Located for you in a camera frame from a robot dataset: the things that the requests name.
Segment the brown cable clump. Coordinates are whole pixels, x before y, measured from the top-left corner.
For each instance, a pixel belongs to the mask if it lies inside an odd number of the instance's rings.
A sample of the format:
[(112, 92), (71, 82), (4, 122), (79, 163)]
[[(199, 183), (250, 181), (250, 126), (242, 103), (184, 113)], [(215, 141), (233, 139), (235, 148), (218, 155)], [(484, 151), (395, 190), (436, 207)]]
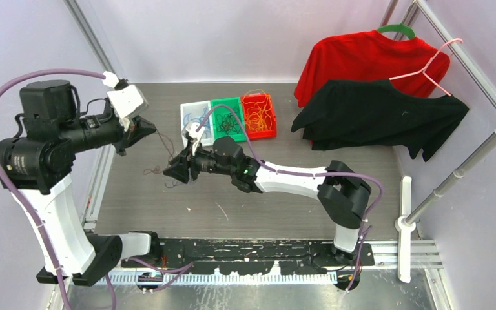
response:
[(165, 134), (162, 134), (158, 129), (155, 132), (164, 153), (157, 156), (157, 162), (152, 167), (145, 167), (142, 175), (158, 175), (163, 177), (163, 185), (166, 189), (173, 189), (176, 187), (184, 186), (186, 183), (180, 182), (174, 178), (166, 177), (163, 175), (163, 170), (169, 166), (169, 162), (175, 155), (177, 155), (176, 148), (172, 140)]

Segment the green plastic bin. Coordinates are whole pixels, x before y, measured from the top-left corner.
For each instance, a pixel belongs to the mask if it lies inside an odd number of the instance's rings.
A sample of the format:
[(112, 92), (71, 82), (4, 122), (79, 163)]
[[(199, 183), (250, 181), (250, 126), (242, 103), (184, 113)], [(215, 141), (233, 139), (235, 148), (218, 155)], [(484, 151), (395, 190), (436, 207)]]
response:
[(239, 118), (240, 123), (236, 121), (230, 110), (226, 108), (217, 108), (212, 113), (214, 137), (217, 140), (225, 136), (230, 136), (235, 142), (246, 141), (242, 129), (245, 128), (243, 108), (240, 97), (212, 99), (211, 107), (216, 105), (228, 106)]

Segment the red plastic bin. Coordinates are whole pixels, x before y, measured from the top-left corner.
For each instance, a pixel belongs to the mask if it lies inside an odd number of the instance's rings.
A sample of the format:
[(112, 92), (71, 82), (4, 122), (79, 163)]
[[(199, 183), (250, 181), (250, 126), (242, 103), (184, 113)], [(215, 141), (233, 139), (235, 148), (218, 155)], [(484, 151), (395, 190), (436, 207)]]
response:
[(250, 140), (276, 138), (276, 114), (268, 93), (241, 96), (245, 130)]

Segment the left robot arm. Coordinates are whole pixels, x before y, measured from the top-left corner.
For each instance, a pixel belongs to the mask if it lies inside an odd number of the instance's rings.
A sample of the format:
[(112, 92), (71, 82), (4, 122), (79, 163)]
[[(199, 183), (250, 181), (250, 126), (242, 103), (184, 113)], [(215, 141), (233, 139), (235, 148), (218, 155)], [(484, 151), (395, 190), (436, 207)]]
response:
[(163, 256), (158, 235), (135, 231), (119, 235), (86, 232), (78, 218), (72, 190), (77, 154), (111, 145), (119, 155), (155, 132), (141, 117), (147, 101), (139, 88), (125, 80), (112, 86), (103, 113), (80, 111), (78, 91), (69, 81), (37, 81), (20, 92), (25, 135), (0, 141), (0, 165), (33, 208), (52, 246), (44, 250), (45, 266), (37, 281), (55, 284), (60, 276), (76, 285), (91, 286), (121, 260), (136, 257), (148, 267)]

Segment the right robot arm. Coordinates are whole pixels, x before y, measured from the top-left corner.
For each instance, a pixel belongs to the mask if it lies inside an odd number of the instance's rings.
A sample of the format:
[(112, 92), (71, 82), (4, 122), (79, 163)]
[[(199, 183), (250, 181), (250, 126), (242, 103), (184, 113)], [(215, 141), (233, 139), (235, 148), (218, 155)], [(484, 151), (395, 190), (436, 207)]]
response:
[(164, 175), (182, 183), (198, 178), (199, 173), (222, 174), (242, 192), (283, 192), (318, 200), (335, 223), (333, 257), (349, 265), (358, 256), (357, 243), (371, 187), (341, 161), (326, 167), (296, 168), (258, 162), (245, 154), (232, 138), (217, 139), (211, 150), (194, 142), (173, 159)]

